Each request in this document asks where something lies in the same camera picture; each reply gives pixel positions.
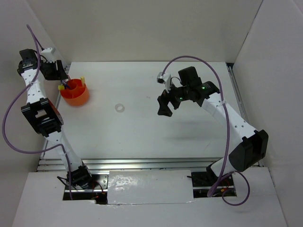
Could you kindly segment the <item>yellow black highlighter marker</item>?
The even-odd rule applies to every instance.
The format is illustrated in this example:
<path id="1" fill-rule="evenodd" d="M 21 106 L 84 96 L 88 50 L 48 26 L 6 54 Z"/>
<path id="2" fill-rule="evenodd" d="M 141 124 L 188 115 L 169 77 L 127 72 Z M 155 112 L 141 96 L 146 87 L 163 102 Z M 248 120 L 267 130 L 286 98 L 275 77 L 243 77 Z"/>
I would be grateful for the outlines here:
<path id="1" fill-rule="evenodd" d="M 59 90 L 65 90 L 65 87 L 64 87 L 63 85 L 59 85 L 59 86 L 58 86 L 58 89 L 59 89 Z"/>

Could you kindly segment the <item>pale yellow highlighter marker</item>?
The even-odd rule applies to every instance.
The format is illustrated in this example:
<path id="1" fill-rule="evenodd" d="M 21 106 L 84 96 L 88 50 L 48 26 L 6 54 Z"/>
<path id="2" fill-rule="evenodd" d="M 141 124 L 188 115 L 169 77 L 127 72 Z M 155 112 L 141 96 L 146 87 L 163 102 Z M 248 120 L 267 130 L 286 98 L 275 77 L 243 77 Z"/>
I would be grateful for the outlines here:
<path id="1" fill-rule="evenodd" d="M 82 86 L 85 86 L 85 78 L 84 78 L 84 77 L 81 77 L 80 79 L 81 79 L 81 84 L 82 84 Z"/>

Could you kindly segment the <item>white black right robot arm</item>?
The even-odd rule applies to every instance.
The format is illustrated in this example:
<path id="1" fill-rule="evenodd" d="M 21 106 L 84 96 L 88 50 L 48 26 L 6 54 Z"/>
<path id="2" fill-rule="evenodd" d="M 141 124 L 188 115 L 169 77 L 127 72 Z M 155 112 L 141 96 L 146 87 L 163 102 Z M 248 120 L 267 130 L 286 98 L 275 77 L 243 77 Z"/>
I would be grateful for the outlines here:
<path id="1" fill-rule="evenodd" d="M 171 117 L 169 104 L 178 109 L 182 102 L 190 100 L 206 110 L 227 132 L 228 151 L 206 169 L 209 184 L 218 185 L 224 175 L 244 172 L 265 157 L 268 144 L 265 130 L 258 131 L 246 122 L 222 99 L 220 89 L 213 82 L 202 82 L 195 67 L 180 70 L 178 74 L 179 87 L 173 84 L 170 74 L 160 72 L 157 76 L 157 82 L 165 86 L 157 99 L 158 115 Z"/>

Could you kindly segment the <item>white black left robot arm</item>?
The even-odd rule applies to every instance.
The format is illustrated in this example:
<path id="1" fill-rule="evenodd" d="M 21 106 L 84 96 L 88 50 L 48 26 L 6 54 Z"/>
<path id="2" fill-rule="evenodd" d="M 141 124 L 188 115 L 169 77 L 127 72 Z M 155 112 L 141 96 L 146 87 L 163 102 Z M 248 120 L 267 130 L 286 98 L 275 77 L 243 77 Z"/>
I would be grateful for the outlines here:
<path id="1" fill-rule="evenodd" d="M 46 97 L 44 80 L 66 80 L 68 75 L 61 60 L 55 60 L 53 49 L 45 49 L 42 55 L 36 50 L 19 52 L 22 60 L 17 72 L 24 79 L 27 88 L 27 103 L 21 112 L 34 131 L 41 134 L 55 146 L 67 171 L 67 182 L 72 187 L 87 189 L 93 184 L 93 176 L 87 166 L 73 151 L 64 131 L 63 118 L 53 103 Z"/>

